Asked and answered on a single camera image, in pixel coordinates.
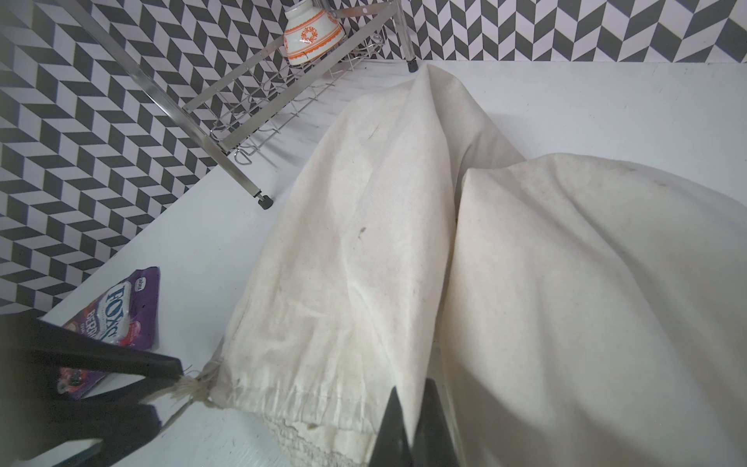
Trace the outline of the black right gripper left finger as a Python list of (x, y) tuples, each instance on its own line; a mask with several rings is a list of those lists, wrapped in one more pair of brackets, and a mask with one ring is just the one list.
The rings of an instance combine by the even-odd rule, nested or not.
[(412, 455), (397, 388), (393, 387), (373, 446), (369, 467), (410, 467)]

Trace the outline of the cream cloth soil bag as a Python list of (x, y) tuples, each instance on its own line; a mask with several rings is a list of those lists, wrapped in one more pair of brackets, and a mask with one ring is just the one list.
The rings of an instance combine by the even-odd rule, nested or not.
[(645, 165), (527, 160), (432, 65), (363, 95), (171, 393), (353, 466), (392, 396), (414, 443), (431, 362), (463, 465), (742, 466), (746, 209)]

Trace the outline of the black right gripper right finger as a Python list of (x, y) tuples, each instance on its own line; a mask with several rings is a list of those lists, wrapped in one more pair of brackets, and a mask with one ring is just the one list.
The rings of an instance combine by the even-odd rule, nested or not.
[(410, 454), (414, 466), (458, 466), (447, 418), (433, 379), (425, 381), (421, 413)]

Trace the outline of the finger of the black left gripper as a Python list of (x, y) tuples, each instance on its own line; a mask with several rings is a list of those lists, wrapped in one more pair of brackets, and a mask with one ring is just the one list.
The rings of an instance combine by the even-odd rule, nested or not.
[(153, 441), (161, 420), (151, 405), (10, 399), (1, 402), (1, 464), (31, 460), (73, 441), (93, 445), (59, 466), (112, 466)]
[(1, 379), (49, 385), (61, 368), (178, 379), (179, 359), (105, 344), (41, 321), (33, 314), (1, 316)]

